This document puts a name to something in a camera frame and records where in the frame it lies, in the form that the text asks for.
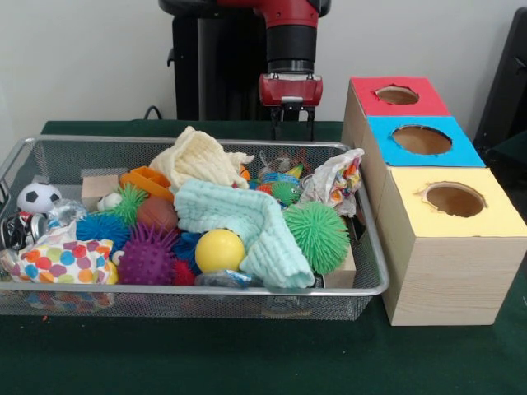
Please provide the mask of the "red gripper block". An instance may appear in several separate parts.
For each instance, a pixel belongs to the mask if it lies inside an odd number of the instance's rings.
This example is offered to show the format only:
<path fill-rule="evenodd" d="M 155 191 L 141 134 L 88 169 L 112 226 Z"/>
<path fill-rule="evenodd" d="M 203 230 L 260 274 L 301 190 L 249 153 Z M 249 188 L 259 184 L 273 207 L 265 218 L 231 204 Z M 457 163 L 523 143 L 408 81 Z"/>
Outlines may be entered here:
<path fill-rule="evenodd" d="M 324 84 L 321 76 L 313 74 L 269 73 L 259 77 L 259 99 L 270 108 L 272 139 L 281 134 L 283 109 L 289 104 L 303 105 L 307 114 L 306 128 L 311 141 L 315 139 L 315 107 L 319 105 Z"/>

